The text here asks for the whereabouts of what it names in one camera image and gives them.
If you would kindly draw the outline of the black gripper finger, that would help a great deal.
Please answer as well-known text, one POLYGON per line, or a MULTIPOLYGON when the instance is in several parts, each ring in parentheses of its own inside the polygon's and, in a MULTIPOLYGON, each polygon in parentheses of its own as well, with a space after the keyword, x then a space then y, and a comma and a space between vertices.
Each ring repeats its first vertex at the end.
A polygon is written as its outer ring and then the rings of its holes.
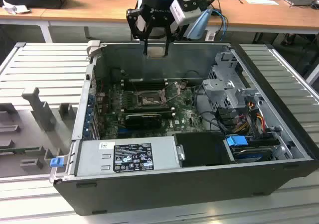
POLYGON ((164 50, 164 57, 168 55, 168 50, 169 50, 169 45, 176 41, 176 40, 179 40, 180 37, 180 26, 177 26, 176 30, 175 31, 171 31, 171 28, 170 27, 166 27, 165 28, 165 50, 164 50))
POLYGON ((143 26, 143 30, 139 30, 137 26, 138 17, 141 16, 143 18, 144 15, 144 8, 137 8, 137 9, 128 9, 127 10, 127 22, 131 30, 131 34, 133 38, 139 39, 140 41, 144 42, 144 51, 143 54, 148 53, 148 38, 150 35, 150 23, 145 21, 143 26))

